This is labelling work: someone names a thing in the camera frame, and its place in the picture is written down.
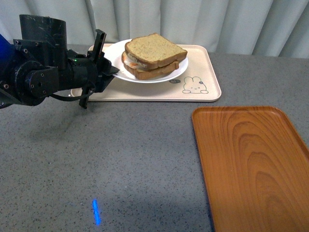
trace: beige tray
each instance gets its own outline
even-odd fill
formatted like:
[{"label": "beige tray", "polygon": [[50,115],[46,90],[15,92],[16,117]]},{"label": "beige tray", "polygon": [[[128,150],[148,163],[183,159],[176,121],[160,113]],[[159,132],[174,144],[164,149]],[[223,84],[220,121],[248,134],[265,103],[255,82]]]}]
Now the beige tray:
[{"label": "beige tray", "polygon": [[[221,96],[221,89],[207,50],[198,45],[180,46],[188,51],[189,66],[179,77],[171,81],[152,84],[133,83],[114,78],[102,93],[91,95],[89,100],[175,102],[213,102],[217,100]],[[80,96],[81,93],[81,88],[71,90],[72,96]]]}]

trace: cartoon bunny print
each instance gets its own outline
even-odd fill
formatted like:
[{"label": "cartoon bunny print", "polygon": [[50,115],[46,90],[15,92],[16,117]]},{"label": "cartoon bunny print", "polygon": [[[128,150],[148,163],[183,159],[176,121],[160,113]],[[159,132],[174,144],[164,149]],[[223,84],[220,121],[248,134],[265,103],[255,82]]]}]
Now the cartoon bunny print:
[{"label": "cartoon bunny print", "polygon": [[183,93],[208,93],[206,85],[198,76],[184,78]]}]

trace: wooden tray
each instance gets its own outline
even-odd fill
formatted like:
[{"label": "wooden tray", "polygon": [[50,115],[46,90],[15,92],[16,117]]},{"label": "wooden tray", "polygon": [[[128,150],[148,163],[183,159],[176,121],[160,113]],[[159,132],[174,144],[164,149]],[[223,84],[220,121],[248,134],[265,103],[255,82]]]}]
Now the wooden tray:
[{"label": "wooden tray", "polygon": [[273,107],[192,115],[216,232],[309,231],[309,151]]}]

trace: blue light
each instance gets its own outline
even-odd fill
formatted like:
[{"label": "blue light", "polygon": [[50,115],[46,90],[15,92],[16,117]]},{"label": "blue light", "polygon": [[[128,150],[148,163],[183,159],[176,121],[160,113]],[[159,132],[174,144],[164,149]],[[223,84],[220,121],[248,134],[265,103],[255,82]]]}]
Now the blue light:
[{"label": "blue light", "polygon": [[10,43],[0,34],[0,59],[8,57],[10,47]]},{"label": "blue light", "polygon": [[98,211],[98,203],[96,199],[92,201],[92,207],[93,207],[93,214],[95,216],[95,222],[96,222],[96,225],[98,226],[101,223],[101,218],[100,218],[100,213]]}]

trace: whole wheat bread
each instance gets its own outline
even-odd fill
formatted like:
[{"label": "whole wheat bread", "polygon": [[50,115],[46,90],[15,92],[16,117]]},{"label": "whole wheat bread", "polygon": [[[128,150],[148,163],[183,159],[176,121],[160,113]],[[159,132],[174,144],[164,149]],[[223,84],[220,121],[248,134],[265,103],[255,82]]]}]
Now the whole wheat bread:
[{"label": "whole wheat bread", "polygon": [[157,33],[137,37],[125,44],[127,56],[146,69],[156,69],[182,61],[187,51]]},{"label": "whole wheat bread", "polygon": [[121,61],[124,64],[124,68],[139,80],[151,79],[162,74],[171,73],[172,71],[179,68],[179,62],[176,60],[164,67],[149,70],[130,60],[125,52],[123,52],[121,55]]}]

